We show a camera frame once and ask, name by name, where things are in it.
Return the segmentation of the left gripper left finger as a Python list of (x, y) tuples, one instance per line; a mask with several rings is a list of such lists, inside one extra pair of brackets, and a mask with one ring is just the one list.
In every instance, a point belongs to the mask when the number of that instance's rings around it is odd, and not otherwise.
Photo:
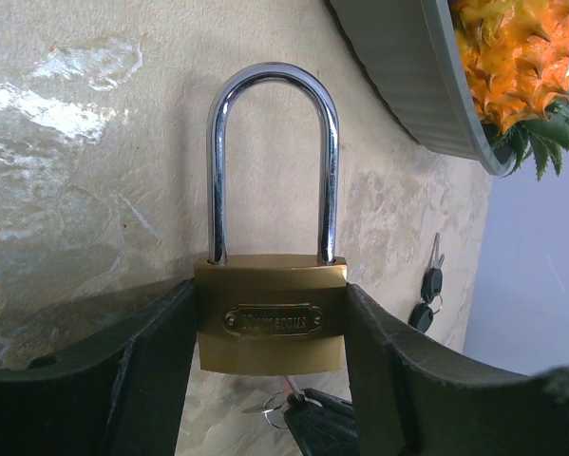
[(0, 455), (174, 454), (196, 338), (188, 279), (23, 370), (0, 370)]

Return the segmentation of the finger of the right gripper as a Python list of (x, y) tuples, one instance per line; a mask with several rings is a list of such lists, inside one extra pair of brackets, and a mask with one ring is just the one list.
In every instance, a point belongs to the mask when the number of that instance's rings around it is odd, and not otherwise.
[(307, 388), (287, 397), (284, 421), (305, 456), (358, 456), (351, 401)]

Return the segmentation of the orange toy pineapple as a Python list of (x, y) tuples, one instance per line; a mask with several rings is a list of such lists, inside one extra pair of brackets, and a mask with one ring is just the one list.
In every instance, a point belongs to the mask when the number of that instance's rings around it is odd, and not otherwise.
[(561, 173), (569, 153), (569, 1), (451, 1), (468, 89), (490, 148)]

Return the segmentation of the black headed key bunch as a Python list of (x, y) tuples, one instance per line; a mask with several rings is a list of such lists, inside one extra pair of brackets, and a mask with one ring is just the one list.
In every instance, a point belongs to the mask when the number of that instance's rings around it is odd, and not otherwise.
[(427, 332), (434, 316), (443, 308), (444, 301), (441, 292), (444, 278), (442, 266), (445, 255), (440, 253), (440, 240), (440, 234), (436, 233), (430, 262), (422, 279), (421, 300), (413, 307), (408, 319), (408, 324), (421, 333)]

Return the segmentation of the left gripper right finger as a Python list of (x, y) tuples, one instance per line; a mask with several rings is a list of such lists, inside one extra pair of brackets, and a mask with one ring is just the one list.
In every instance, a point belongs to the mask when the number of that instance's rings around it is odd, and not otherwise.
[(345, 346), (363, 455), (569, 455), (569, 367), (521, 375), (436, 342), (348, 285)]

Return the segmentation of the brass padlock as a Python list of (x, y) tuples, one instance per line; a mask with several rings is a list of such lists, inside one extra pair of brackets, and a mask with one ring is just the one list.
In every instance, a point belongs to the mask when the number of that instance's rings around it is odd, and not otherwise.
[[(243, 92), (280, 82), (312, 102), (320, 127), (317, 251), (228, 255), (226, 127)], [(194, 267), (199, 363), (204, 371), (285, 376), (344, 364), (346, 260), (335, 253), (339, 121), (328, 90), (308, 71), (270, 62), (234, 74), (214, 98), (206, 132), (208, 257)]]

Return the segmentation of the grey fruit tray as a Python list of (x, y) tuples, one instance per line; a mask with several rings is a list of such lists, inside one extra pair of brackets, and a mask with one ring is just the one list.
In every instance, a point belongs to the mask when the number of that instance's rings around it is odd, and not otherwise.
[(354, 55), (408, 134), (428, 150), (502, 176), (513, 157), (492, 149), (470, 95), (446, 1), (332, 1)]

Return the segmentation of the small silver keys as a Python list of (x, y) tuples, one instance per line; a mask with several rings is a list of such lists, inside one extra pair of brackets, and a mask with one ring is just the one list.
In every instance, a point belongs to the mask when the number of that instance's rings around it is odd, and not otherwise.
[(242, 411), (244, 414), (260, 414), (266, 422), (279, 430), (288, 430), (285, 422), (285, 412), (298, 404), (312, 404), (319, 408), (323, 405), (312, 398), (308, 398), (305, 391), (301, 389), (291, 375), (281, 377), (281, 390), (273, 393), (262, 403), (251, 406)]

